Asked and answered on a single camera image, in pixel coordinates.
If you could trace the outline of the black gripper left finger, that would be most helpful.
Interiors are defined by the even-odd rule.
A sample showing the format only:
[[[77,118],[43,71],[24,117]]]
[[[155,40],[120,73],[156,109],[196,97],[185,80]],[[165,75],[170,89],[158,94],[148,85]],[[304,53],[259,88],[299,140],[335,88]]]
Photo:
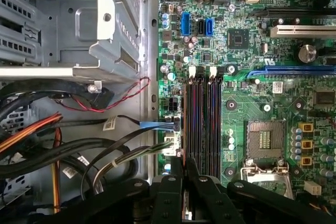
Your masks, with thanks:
[[[181,223],[183,169],[179,157],[171,173],[152,183],[131,179],[108,188],[39,223]]]

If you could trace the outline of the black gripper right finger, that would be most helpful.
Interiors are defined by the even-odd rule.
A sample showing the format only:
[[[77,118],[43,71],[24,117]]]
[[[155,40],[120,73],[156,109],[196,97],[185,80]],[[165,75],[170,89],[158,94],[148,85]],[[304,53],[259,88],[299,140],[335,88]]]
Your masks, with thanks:
[[[200,175],[193,158],[186,160],[189,181],[211,223],[335,223],[335,217],[244,180],[221,184]]]

